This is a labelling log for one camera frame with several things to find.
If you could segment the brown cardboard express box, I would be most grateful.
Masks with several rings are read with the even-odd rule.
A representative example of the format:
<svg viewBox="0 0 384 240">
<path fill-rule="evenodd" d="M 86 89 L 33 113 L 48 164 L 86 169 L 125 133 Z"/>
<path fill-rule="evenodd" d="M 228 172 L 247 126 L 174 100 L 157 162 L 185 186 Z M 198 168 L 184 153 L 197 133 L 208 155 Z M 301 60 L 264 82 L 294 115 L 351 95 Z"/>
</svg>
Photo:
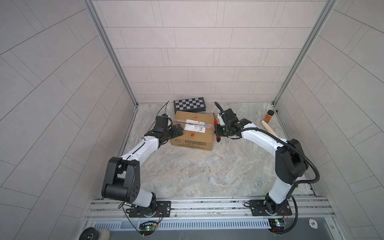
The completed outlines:
<svg viewBox="0 0 384 240">
<path fill-rule="evenodd" d="M 183 135 L 171 139 L 171 145 L 197 150 L 212 151 L 214 146 L 215 129 L 212 114 L 200 114 L 177 111 L 174 125 L 180 124 Z"/>
</svg>

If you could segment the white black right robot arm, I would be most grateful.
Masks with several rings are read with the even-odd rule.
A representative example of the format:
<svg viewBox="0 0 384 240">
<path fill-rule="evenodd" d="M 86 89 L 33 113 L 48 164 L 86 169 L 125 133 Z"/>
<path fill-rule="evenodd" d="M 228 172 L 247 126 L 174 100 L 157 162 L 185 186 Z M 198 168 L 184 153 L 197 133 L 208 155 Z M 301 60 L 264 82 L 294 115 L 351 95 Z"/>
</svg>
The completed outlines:
<svg viewBox="0 0 384 240">
<path fill-rule="evenodd" d="M 309 159 L 302 153 L 300 142 L 284 140 L 264 131 L 247 119 L 239 120 L 232 109 L 224 110 L 215 102 L 219 113 L 215 118 L 215 134 L 217 138 L 226 137 L 232 140 L 245 139 L 251 141 L 275 157 L 276 180 L 265 196 L 261 207 L 271 216 L 284 210 L 285 204 L 295 188 L 311 181 L 300 180 L 310 166 Z"/>
</svg>

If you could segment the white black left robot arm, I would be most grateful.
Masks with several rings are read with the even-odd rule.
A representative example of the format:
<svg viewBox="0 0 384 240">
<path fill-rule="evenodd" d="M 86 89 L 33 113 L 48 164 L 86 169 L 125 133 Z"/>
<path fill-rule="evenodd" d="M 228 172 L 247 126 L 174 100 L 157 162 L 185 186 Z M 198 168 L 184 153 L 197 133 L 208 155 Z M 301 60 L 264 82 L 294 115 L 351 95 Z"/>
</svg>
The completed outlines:
<svg viewBox="0 0 384 240">
<path fill-rule="evenodd" d="M 127 154 L 112 157 L 107 164 L 101 194 L 104 199 L 131 204 L 140 214 L 156 212 L 156 194 L 141 189 L 141 164 L 168 140 L 184 134 L 181 124 L 173 124 L 167 114 L 156 116 L 154 128 Z"/>
</svg>

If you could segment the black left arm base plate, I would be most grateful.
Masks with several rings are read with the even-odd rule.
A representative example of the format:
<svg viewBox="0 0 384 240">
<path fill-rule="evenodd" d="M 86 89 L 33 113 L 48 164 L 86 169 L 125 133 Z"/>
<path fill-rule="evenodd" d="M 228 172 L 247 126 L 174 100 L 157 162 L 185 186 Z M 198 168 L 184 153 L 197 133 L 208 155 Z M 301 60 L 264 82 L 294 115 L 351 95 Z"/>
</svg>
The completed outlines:
<svg viewBox="0 0 384 240">
<path fill-rule="evenodd" d="M 133 205 L 126 210 L 130 218 L 168 218 L 170 216 L 171 201 L 156 201 L 149 207 Z"/>
</svg>

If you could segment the red utility knife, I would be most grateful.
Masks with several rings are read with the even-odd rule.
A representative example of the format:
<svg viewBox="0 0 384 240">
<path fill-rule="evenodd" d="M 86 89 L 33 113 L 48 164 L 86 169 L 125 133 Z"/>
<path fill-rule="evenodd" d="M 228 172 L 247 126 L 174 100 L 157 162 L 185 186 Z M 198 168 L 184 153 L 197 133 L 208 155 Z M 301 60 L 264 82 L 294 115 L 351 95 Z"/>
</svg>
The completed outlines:
<svg viewBox="0 0 384 240">
<path fill-rule="evenodd" d="M 220 128 L 220 125 L 218 124 L 218 120 L 217 119 L 214 119 L 214 132 L 215 132 L 215 135 L 216 135 L 216 141 L 217 143 L 219 143 L 221 141 L 221 136 L 220 136 L 220 133 L 219 133 L 219 128 Z"/>
</svg>

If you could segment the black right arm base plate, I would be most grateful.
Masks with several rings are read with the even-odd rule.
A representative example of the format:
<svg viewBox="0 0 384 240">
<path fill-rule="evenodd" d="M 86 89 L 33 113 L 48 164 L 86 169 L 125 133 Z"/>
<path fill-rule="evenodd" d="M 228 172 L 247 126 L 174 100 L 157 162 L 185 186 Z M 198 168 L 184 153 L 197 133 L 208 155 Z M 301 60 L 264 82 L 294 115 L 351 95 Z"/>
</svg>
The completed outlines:
<svg viewBox="0 0 384 240">
<path fill-rule="evenodd" d="M 281 204 L 276 204 L 272 200 L 250 200 L 244 203 L 244 206 L 251 209 L 252 216 L 275 217 L 291 216 L 292 209 L 288 200 Z"/>
</svg>

